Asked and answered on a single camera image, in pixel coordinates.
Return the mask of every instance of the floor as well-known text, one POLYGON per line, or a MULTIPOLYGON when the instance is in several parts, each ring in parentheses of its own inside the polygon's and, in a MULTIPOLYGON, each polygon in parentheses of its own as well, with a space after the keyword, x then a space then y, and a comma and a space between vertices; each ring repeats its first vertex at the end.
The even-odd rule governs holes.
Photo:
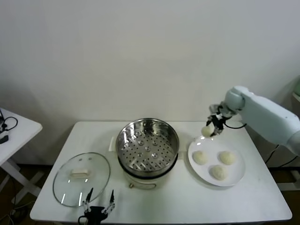
MULTIPOLYGON (((42 171, 45 173, 43 178, 39 180, 37 185, 42 187, 44 182, 46 181, 47 175, 49 174, 51 167, 50 166, 32 166, 32 165, 19 165, 21 167, 21 173, 30 179, 36 171, 42 171)), ((275 171, 271 172, 275 181, 279 182, 293 182, 292 175, 287 171, 275 171)), ((5 178, 6 172, 0 168, 0 182, 5 178)), ((22 185, 20 185, 17 181, 13 181, 9 179, 6 186, 0 192, 0 225, 12 225, 11 222, 8 223, 9 218, 3 216, 10 213, 13 208, 13 204, 11 203, 12 198, 15 196, 15 192, 19 192, 22 189, 22 185)), ((287 201, 288 205, 290 206, 293 218, 289 221, 285 222, 271 222, 265 223, 266 225, 300 225, 300 191, 289 191, 283 192, 283 196, 287 201)), ((32 208, 33 202, 36 198, 31 195, 27 194, 22 201, 17 206, 22 206, 24 204, 30 203, 26 206, 26 208, 22 208, 24 212, 24 219, 21 218, 21 221, 17 221, 19 213, 15 214, 15 225, 53 225, 53 223, 49 222, 36 222, 30 219, 29 212, 32 208)))

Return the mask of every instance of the power cord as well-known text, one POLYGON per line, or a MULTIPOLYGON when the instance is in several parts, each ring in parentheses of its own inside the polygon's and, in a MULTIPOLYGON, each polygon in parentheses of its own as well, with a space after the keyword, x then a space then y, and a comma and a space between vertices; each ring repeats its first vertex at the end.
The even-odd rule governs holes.
MULTIPOLYGON (((268 157, 268 159, 265 161, 265 164, 267 164, 267 162, 269 162, 269 160, 272 158, 273 154, 275 153, 275 151, 278 149, 279 146, 280 146, 279 144, 276 145, 276 147, 275 147, 274 150, 271 152, 271 154, 270 154, 270 156, 268 157)), ((287 163, 284 163, 284 164, 278 166, 277 168, 283 167, 283 166, 285 166, 285 165, 287 165, 287 164, 293 162, 297 157, 298 157, 298 156, 295 156, 293 159, 291 159, 291 160, 288 161, 287 163)))
POLYGON ((283 167, 289 163, 291 163, 292 161, 294 161, 298 156, 295 156, 292 160, 288 161, 287 163, 284 163, 283 165, 280 165, 279 167, 283 167))
POLYGON ((243 126, 240 126, 240 127, 231 127, 231 126, 227 125, 226 121, 225 121, 224 125, 230 129, 241 129, 241 128, 244 128, 245 126, 247 126, 247 123, 245 123, 243 126))
POLYGON ((264 162, 265 164, 267 164, 267 162, 269 162, 269 160, 272 158, 273 154, 275 153, 275 151, 278 149, 279 144, 276 145, 276 147, 274 148, 274 150, 271 152, 269 158, 264 162))
POLYGON ((18 125, 18 119, 13 116, 4 118, 1 109, 0 109, 0 116, 1 116, 0 117, 1 118, 1 121, 0 121, 0 124, 1 124, 1 126, 0 126, 0 144, 3 144, 9 140, 9 137, 8 137, 9 131, 14 129, 18 125), (8 125, 5 123, 9 119, 15 120, 15 125, 10 128, 8 128, 8 125))

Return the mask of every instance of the stainless steel steamer basket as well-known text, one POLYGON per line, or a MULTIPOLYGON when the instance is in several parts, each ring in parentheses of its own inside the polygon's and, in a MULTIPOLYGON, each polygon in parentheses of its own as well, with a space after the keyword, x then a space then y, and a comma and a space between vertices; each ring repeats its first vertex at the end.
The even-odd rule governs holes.
POLYGON ((126 125, 116 140, 118 160, 130 175, 154 179, 165 175, 176 163, 179 139, 166 122, 145 118, 126 125))

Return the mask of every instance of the lid rim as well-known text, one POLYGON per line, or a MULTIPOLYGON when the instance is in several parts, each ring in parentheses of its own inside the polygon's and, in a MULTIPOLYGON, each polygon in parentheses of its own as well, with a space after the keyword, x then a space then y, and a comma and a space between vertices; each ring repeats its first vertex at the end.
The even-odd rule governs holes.
POLYGON ((109 164, 107 158, 106 158, 104 155, 102 155, 102 154, 100 154, 100 153, 97 153, 97 152, 85 152, 85 153, 81 153, 81 154, 78 154, 78 155, 76 155, 76 156, 73 156, 73 157, 71 157, 70 159, 68 159, 68 161, 66 161, 66 162, 65 162, 65 163, 57 170, 57 172, 56 172, 56 174, 55 174, 55 177, 54 177, 54 179, 53 179, 53 182, 52 182, 52 192, 53 192, 54 198, 59 202, 59 204, 61 204, 61 205, 63 205, 63 206, 70 207, 70 208, 79 208, 79 207, 82 207, 82 204, 81 204, 80 206, 79 206, 79 205, 71 206, 71 205, 66 205, 66 204, 64 204, 64 203, 61 203, 61 200, 59 200, 59 199, 57 198, 57 196, 55 195, 55 192, 54 192, 54 183, 55 183, 55 179, 56 179, 56 177, 57 177, 59 171, 61 170, 61 168, 63 168, 69 161, 71 161, 71 160, 74 159, 75 157, 78 157, 78 156, 84 155, 84 154, 96 154, 96 155, 99 155, 99 156, 101 156, 101 157, 107 162, 107 164, 108 164, 108 179, 107 179, 107 181, 106 181, 104 187, 100 190, 100 192, 99 192, 94 198, 92 198, 92 199, 90 200, 90 202, 92 202, 92 201, 94 201, 96 198, 98 198, 98 197, 104 192, 104 190, 105 190, 105 188, 106 188, 106 186, 107 186, 107 184, 108 184, 109 178, 110 178, 110 176, 111 176, 111 165, 109 164))

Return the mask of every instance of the table leg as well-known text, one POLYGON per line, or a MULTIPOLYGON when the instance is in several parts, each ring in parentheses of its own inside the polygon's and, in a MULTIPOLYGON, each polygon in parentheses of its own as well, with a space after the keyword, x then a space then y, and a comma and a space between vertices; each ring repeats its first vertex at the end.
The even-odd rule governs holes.
POLYGON ((6 161, 1 165, 1 168, 5 170, 10 176, 15 178, 18 182, 20 182, 24 188, 20 191, 20 193, 17 194, 17 198, 15 203, 18 204, 21 200, 20 197, 23 197, 27 192, 32 193, 34 196, 38 196, 41 189, 35 185, 33 185, 32 182, 37 182, 42 176, 42 172, 38 172, 31 181, 27 180, 10 162, 6 161))
MULTIPOLYGON (((8 159, 8 162, 18 171, 20 171, 20 167, 11 159, 8 159)), ((1 182, 0 184, 0 192, 2 191, 2 189, 5 187, 5 185, 7 184, 8 180, 9 180, 10 176, 7 175, 4 180, 1 182)))
POLYGON ((294 183, 278 183, 280 191, 299 191, 300 190, 300 174, 298 171, 291 171, 291 174, 295 178, 294 183))

